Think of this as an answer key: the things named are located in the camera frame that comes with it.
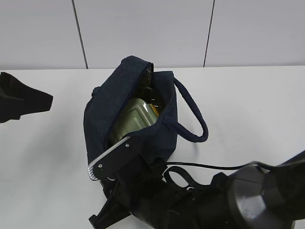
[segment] olive green container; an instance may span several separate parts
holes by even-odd
[[[110,141],[116,144],[126,134],[151,126],[157,119],[155,111],[144,100],[131,99],[114,125]]]

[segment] white wall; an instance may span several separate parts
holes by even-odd
[[[1,0],[0,69],[84,67],[70,0]]]
[[[205,66],[305,64],[305,1],[216,0]]]
[[[74,0],[89,68],[201,67],[213,0]],[[303,65],[301,0],[215,0],[205,66]],[[0,69],[85,68],[72,0],[2,0]]]

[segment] table surface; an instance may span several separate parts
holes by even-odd
[[[210,132],[200,144],[178,137],[171,161],[277,165],[305,149],[305,66],[171,70],[197,102]],[[0,125],[0,228],[91,229],[88,217],[106,198],[87,174],[83,111],[92,89],[113,69],[7,72],[54,100],[49,112]],[[181,96],[178,116],[186,128],[201,133]],[[187,170],[203,184],[218,172]],[[295,228],[304,226],[298,221]],[[110,228],[150,227],[128,217]]]

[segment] fabric handle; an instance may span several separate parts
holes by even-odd
[[[203,130],[203,134],[201,136],[197,136],[197,135],[191,133],[184,126],[182,126],[180,123],[178,123],[176,120],[174,120],[172,117],[169,117],[169,116],[164,117],[163,123],[165,125],[167,125],[169,128],[171,128],[172,130],[174,130],[181,137],[183,137],[184,139],[186,139],[190,142],[205,142],[208,138],[209,131],[208,131],[208,127],[206,126],[206,123],[202,117],[202,114],[201,114],[197,104],[195,103],[195,101],[193,100],[193,98],[191,97],[191,95],[189,94],[189,92],[183,86],[182,83],[180,83],[176,78],[173,79],[173,82],[174,82],[175,86],[178,88],[183,99],[186,101],[186,103],[190,107],[191,111],[196,116],[197,120],[199,121],[199,123],[202,127],[202,130]]]

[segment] navy blue bag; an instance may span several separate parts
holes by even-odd
[[[112,128],[147,68],[153,69],[153,64],[129,56],[122,60],[102,86],[93,90],[92,98],[85,108],[83,122],[88,164],[110,147],[108,142]],[[173,72],[152,73],[152,84],[161,94],[165,108],[155,124],[126,135],[142,138],[143,157],[150,164],[157,158],[164,161],[169,159],[176,148],[177,134],[191,142],[204,142],[208,137],[208,129],[200,110],[186,88],[174,78]],[[175,86],[202,126],[202,136],[192,134],[178,123]]]

